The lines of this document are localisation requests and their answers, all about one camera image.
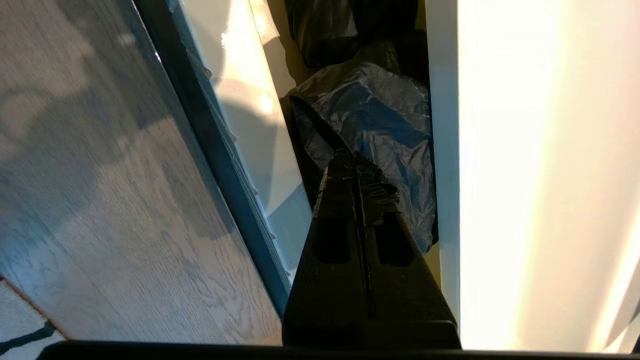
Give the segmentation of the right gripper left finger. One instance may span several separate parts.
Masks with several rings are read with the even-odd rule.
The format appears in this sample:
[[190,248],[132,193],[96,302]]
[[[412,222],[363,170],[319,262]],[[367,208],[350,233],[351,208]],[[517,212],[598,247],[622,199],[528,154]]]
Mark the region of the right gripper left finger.
[[373,313],[357,158],[339,150],[324,171],[282,318],[282,343],[374,349]]

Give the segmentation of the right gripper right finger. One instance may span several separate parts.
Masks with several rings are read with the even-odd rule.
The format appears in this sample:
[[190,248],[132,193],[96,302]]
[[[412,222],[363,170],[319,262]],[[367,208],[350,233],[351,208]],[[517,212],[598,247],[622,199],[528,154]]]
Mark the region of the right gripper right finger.
[[397,187],[363,155],[354,158],[354,170],[375,346],[461,349],[457,322],[406,224]]

